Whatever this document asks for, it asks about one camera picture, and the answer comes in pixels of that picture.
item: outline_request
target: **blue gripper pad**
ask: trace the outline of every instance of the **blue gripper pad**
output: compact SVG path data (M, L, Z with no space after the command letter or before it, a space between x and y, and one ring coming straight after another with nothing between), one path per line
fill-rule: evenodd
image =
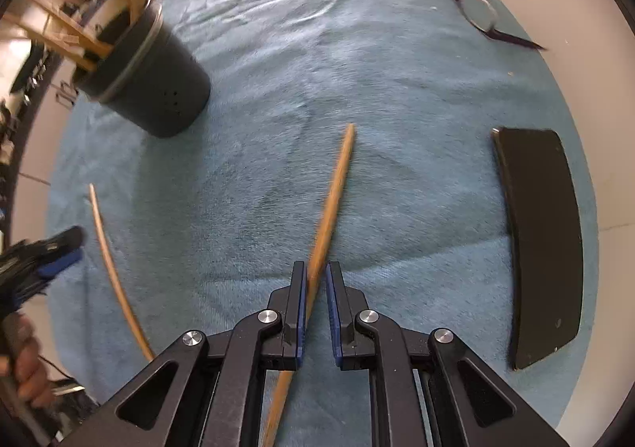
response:
M333 357L335 364L342 367L342 340L340 336L340 314L337 310L335 300L335 287L333 285L333 274L330 263L326 264L326 297L328 298L328 322L331 326L331 345L333 346Z
M81 257L81 248L72 250L68 254L63 255L52 263L40 266L40 268L37 269L37 275L42 279L50 281L54 279L58 273L64 271L66 268L79 261Z
M298 351L296 354L298 368L302 366L302 356L304 355L304 332L306 330L307 316L307 264L304 263L302 288L300 290L300 309L298 310Z

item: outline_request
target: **finger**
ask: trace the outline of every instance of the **finger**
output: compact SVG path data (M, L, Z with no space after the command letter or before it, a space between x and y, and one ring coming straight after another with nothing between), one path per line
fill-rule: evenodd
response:
M0 355L0 376L4 377L9 374L9 358L4 357L4 355Z
M15 378L18 382L26 381L42 366L42 362L37 357L39 348L39 343L35 338L29 339L24 344L18 359L15 361Z
M21 314L18 321L18 339L20 342L25 342L27 339L33 336L33 322L27 318L26 315Z
M55 399L53 395L53 389L51 383L46 383L46 389L42 391L35 399L31 401L31 406L34 408L45 408L50 406Z
M47 385L48 378L46 376L46 370L40 365L35 373L29 377L29 380L20 385L18 388L18 397L23 401L30 401L42 393Z

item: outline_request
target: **smartphone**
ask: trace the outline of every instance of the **smartphone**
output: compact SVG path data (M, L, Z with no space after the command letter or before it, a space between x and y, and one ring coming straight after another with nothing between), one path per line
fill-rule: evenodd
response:
M560 137L495 128L514 272L510 361L525 368L578 333L583 258L580 214Z

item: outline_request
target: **metal screw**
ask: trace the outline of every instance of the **metal screw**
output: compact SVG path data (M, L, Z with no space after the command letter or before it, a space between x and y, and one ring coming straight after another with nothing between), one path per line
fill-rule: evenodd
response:
M202 334L198 331L188 331L183 335L183 343L188 347L198 345L202 341Z
M375 323L379 320L379 314L377 314L377 311L373 311L372 309L365 309L360 313L360 320L366 323Z
M258 320L263 323L271 323L277 320L277 313L272 309L265 309L258 313Z
M454 335L448 329L437 329L434 332L434 339L439 343L450 343L454 339Z

